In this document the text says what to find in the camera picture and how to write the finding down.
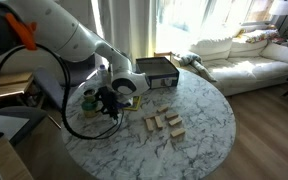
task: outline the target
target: marble table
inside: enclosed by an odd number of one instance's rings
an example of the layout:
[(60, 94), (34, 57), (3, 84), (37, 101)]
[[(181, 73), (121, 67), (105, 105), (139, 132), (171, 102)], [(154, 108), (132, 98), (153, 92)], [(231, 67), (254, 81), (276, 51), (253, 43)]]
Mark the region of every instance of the marble table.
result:
[[(125, 111), (121, 128), (109, 139), (81, 140), (63, 128), (63, 141), (77, 164), (99, 179), (200, 179), (215, 170), (234, 143), (233, 111), (213, 85), (179, 71), (177, 87), (145, 92), (138, 111)], [(69, 99), (67, 119), (80, 134), (95, 136), (113, 125), (106, 115), (83, 115), (82, 93), (98, 85), (91, 79)], [(164, 104), (170, 106), (168, 112), (182, 117), (182, 123), (172, 127), (161, 114), (164, 128), (155, 125), (149, 132), (143, 117)], [(170, 132), (180, 127), (186, 133), (172, 138)]]

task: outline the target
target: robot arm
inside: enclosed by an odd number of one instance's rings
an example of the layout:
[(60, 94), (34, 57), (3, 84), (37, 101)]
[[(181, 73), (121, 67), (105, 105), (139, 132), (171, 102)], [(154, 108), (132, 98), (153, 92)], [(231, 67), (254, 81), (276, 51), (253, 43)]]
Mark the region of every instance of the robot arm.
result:
[(133, 73), (131, 62), (123, 53), (52, 0), (0, 1), (0, 55), (21, 44), (18, 34), (6, 21), (5, 13), (14, 14), (21, 22), (36, 22), (35, 41), (65, 60), (83, 61), (94, 53), (105, 57), (111, 66), (112, 88), (126, 98), (149, 89), (146, 75)]

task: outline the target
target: black cable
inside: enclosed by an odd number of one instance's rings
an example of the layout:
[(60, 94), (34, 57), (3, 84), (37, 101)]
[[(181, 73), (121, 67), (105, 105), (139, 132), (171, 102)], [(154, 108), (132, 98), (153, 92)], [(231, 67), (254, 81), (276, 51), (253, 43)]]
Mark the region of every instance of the black cable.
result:
[[(108, 133), (110, 130), (112, 130), (114, 127), (117, 126), (118, 123), (114, 124), (112, 127), (110, 127), (108, 130), (106, 130), (105, 132), (101, 133), (98, 136), (92, 137), (92, 136), (84, 136), (81, 134), (78, 134), (76, 131), (74, 131), (67, 119), (66, 119), (66, 106), (67, 106), (67, 101), (68, 101), (68, 96), (69, 96), (69, 92), (70, 92), (70, 84), (71, 84), (71, 76), (70, 76), (70, 72), (69, 69), (67, 67), (67, 65), (65, 64), (64, 60), (57, 54), (55, 54), (53, 51), (51, 51), (50, 49), (48, 49), (47, 47), (40, 45), (40, 44), (36, 44), (37, 47), (43, 49), (44, 51), (50, 53), (55, 59), (56, 61), (59, 63), (59, 65), (61, 66), (61, 69), (63, 71), (64, 74), (64, 79), (65, 79), (65, 89), (64, 89), (64, 97), (63, 97), (63, 102), (62, 102), (62, 109), (61, 109), (61, 115), (62, 115), (62, 120), (63, 120), (63, 124), (65, 126), (65, 128), (68, 130), (69, 133), (71, 133), (73, 136), (80, 138), (80, 139), (85, 139), (85, 140), (101, 140), (101, 139), (107, 139), (109, 137), (111, 137), (113, 134), (115, 134), (117, 132), (117, 130), (121, 127), (122, 124), (122, 120), (124, 117), (124, 110), (122, 110), (122, 117), (121, 117), (121, 122), (119, 123), (117, 129), (110, 135), (106, 136), (106, 137), (101, 137), (103, 135), (105, 135), (106, 133)], [(11, 50), (1, 61), (0, 63), (0, 72), (1, 69), (3, 67), (3, 65), (6, 63), (6, 61), (15, 53), (18, 52), (22, 49), (24, 49), (25, 46), (20, 46), (17, 47), (13, 50)]]

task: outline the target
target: small wooden block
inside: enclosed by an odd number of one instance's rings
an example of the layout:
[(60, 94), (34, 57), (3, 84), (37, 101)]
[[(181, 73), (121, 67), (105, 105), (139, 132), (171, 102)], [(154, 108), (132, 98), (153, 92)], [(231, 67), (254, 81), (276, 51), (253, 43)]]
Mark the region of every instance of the small wooden block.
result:
[(156, 122), (156, 125), (159, 129), (163, 128), (163, 123), (162, 123), (161, 118), (159, 116), (155, 116), (155, 122)]
[(168, 114), (165, 115), (165, 118), (166, 118), (167, 120), (171, 120), (171, 119), (177, 118), (177, 117), (178, 117), (178, 114), (177, 114), (177, 113), (168, 113)]
[(151, 119), (145, 119), (146, 121), (146, 126), (147, 126), (147, 130), (148, 131), (153, 131), (153, 123), (152, 123), (152, 120)]
[(152, 114), (144, 116), (144, 119), (152, 119), (155, 116), (157, 116), (157, 114), (156, 113), (152, 113)]
[(177, 124), (177, 123), (179, 123), (181, 121), (182, 121), (182, 118), (178, 117), (178, 118), (170, 121), (169, 123), (170, 123), (171, 126), (174, 126), (175, 124)]
[(180, 128), (180, 129), (176, 129), (174, 131), (171, 132), (172, 137), (176, 137), (179, 136), (181, 134), (185, 133), (185, 129), (184, 128)]
[(166, 112), (167, 109), (168, 109), (168, 106), (167, 106), (167, 105), (163, 105), (163, 106), (161, 106), (161, 107), (159, 107), (159, 108), (157, 109), (157, 112), (159, 112), (159, 113), (161, 113), (161, 112)]

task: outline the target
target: curtain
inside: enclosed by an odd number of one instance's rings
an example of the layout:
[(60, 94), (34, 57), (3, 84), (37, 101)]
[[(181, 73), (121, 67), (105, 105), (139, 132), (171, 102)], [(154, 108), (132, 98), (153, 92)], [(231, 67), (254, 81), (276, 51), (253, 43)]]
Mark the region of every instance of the curtain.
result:
[(155, 0), (99, 0), (104, 38), (133, 62), (155, 50)]

